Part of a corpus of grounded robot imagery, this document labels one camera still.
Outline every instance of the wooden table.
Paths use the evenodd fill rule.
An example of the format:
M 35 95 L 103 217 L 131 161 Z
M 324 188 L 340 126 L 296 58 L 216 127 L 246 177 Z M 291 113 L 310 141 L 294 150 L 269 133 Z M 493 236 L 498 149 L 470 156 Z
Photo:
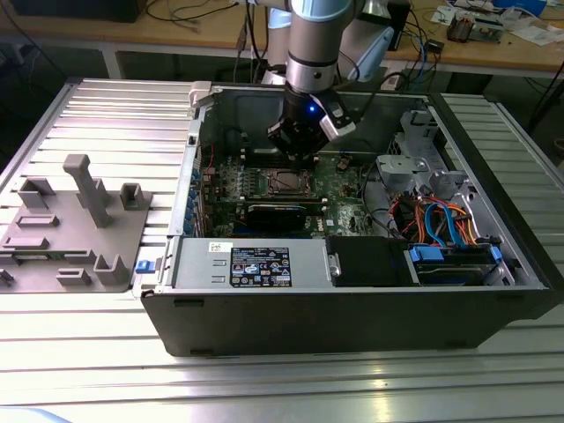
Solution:
M 500 44 L 471 41 L 465 44 L 447 41 L 446 26 L 433 24 L 432 10 L 443 4 L 440 0 L 413 0 L 415 13 L 430 38 L 445 43 L 439 71 L 500 74 L 550 78 L 564 58 L 564 46 L 550 44 L 540 47 L 511 33 L 503 34 Z M 199 3 L 197 0 L 174 0 L 175 5 Z M 194 9 L 199 14 L 228 5 L 228 0 L 211 0 L 206 6 Z M 167 2 L 161 0 L 152 8 L 153 14 L 167 18 Z M 221 11 L 199 19 L 198 32 L 171 22 L 162 22 L 144 14 L 133 24 L 88 19 L 20 17 L 12 12 L 18 24 L 36 42 L 71 48 L 91 48 L 103 54 L 108 75 L 122 78 L 116 57 L 118 51 L 137 51 L 196 56 L 235 56 L 235 45 L 245 16 L 242 6 Z M 256 41 L 264 46 L 263 10 L 256 11 Z M 544 19 L 563 19 L 564 11 L 547 8 Z M 27 43 L 0 13 L 0 41 Z M 388 52 L 382 66 L 399 71 L 412 65 L 417 51 L 404 36 L 398 51 Z M 249 51 L 243 56 L 249 57 Z

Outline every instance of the motherboard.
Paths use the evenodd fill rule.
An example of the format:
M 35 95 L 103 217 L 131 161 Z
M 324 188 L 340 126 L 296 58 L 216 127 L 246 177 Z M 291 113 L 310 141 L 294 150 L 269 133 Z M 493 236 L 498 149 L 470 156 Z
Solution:
M 301 170 L 226 157 L 204 170 L 205 236 L 372 235 L 361 201 L 363 170 L 339 153 L 320 154 L 312 168 Z

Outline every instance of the blue cable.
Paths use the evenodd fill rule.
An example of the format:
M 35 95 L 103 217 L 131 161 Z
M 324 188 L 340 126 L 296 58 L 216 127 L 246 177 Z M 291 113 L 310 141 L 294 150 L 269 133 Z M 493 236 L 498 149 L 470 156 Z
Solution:
M 447 247 L 447 244 L 441 238 L 439 238 L 437 235 L 434 234 L 433 228 L 431 227 L 431 213 L 438 206 L 444 209 L 445 215 L 447 217 L 447 225 L 449 227 L 450 238 L 452 238 L 452 241 L 458 247 L 464 247 L 466 244 L 464 243 L 462 238 L 460 238 L 460 235 L 458 235 L 458 232 L 455 229 L 455 221 L 452 219 L 452 215 L 450 214 L 449 207 L 445 206 L 444 204 L 432 203 L 427 207 L 427 210 L 425 211 L 425 229 L 429 233 L 429 236 L 433 238 L 435 241 L 437 241 L 439 244 L 441 244 L 441 247 L 443 247 L 444 249 Z
M 415 79 L 415 86 L 417 87 L 417 85 L 419 85 L 419 82 L 421 82 L 421 76 L 423 75 L 423 70 L 425 69 L 425 63 L 427 62 L 427 52 L 425 51 L 425 46 L 423 45 L 421 38 L 415 34 L 412 34 L 412 37 L 419 43 L 420 54 L 423 58 L 421 67 L 419 68 L 419 74 L 417 75 L 417 79 Z

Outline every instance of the white label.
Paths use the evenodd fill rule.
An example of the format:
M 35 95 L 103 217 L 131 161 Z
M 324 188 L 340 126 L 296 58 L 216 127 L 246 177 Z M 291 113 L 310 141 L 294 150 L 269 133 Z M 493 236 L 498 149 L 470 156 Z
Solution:
M 233 248 L 232 242 L 210 242 L 211 253 L 230 253 Z

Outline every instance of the warning label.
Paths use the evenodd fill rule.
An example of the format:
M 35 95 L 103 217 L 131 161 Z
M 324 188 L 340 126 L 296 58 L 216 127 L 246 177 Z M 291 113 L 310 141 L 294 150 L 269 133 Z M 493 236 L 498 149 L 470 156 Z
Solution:
M 292 286 L 288 249 L 231 249 L 231 286 Z

